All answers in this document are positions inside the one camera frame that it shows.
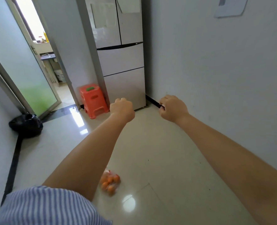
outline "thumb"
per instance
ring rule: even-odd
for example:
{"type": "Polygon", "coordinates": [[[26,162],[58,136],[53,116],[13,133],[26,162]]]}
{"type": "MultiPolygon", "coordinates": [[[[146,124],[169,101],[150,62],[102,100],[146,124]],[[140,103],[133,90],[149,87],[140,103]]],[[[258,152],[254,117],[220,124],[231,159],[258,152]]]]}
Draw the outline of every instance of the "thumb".
{"type": "Polygon", "coordinates": [[[161,117],[166,113],[165,109],[162,106],[159,108],[158,112],[161,117]]]}

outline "garbage bag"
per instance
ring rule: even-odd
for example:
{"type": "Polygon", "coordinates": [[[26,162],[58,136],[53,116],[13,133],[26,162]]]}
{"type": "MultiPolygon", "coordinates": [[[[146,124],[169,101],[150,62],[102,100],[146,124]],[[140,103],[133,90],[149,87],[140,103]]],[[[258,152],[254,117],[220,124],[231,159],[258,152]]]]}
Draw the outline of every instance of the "garbage bag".
{"type": "Polygon", "coordinates": [[[23,137],[30,138],[40,135],[43,130],[43,123],[36,115],[27,114],[12,119],[9,122],[9,127],[23,137]]]}

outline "window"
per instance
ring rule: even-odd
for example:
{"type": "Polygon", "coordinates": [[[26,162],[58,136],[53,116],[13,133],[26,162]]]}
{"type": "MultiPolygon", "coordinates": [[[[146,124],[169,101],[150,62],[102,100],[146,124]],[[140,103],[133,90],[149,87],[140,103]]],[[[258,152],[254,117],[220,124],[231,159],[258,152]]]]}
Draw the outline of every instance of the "window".
{"type": "Polygon", "coordinates": [[[20,13],[24,24],[33,41],[40,42],[45,38],[44,28],[32,3],[32,0],[12,0],[20,13]]]}

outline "person's left hand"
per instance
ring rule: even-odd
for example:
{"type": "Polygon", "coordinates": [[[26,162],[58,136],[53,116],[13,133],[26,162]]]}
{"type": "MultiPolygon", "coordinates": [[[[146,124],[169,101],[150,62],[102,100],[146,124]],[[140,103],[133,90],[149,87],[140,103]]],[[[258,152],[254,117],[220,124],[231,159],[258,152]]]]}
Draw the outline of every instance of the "person's left hand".
{"type": "Polygon", "coordinates": [[[132,102],[127,101],[126,98],[116,99],[114,103],[110,104],[110,113],[126,123],[132,121],[135,117],[132,102]]]}

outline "refrigerator door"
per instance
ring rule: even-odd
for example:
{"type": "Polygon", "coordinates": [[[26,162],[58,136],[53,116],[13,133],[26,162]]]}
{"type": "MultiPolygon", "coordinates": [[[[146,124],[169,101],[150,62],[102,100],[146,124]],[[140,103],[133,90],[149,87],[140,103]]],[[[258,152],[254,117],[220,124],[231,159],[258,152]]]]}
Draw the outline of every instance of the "refrigerator door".
{"type": "Polygon", "coordinates": [[[85,0],[85,2],[97,49],[121,45],[116,1],[85,0]]]}
{"type": "Polygon", "coordinates": [[[138,43],[143,41],[143,26],[140,12],[122,13],[117,1],[118,17],[122,44],[138,43]]]}
{"type": "Polygon", "coordinates": [[[143,43],[120,49],[98,50],[98,55],[103,76],[144,66],[143,43]]]}
{"type": "Polygon", "coordinates": [[[126,98],[133,109],[146,106],[144,67],[104,77],[110,103],[126,98]]]}

